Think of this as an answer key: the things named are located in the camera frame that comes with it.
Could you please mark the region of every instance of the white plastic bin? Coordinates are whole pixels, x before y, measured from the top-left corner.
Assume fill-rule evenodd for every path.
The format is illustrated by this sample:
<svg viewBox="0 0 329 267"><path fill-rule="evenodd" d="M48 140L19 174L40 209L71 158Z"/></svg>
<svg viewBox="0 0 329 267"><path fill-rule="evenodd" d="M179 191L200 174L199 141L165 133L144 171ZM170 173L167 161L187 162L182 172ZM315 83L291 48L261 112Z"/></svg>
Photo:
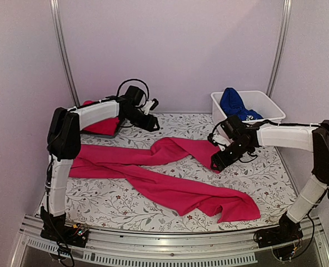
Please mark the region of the white plastic bin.
<svg viewBox="0 0 329 267"><path fill-rule="evenodd" d="M263 117L263 120L269 119L274 122L281 122L286 118L286 114L263 92L261 91L237 91L240 95L245 108L248 110L255 110ZM220 108L220 99L224 92L211 93L213 99L213 121L214 125L227 119L226 114ZM253 124L263 120L243 121L245 123ZM219 133L227 138L221 127L218 127Z"/></svg>

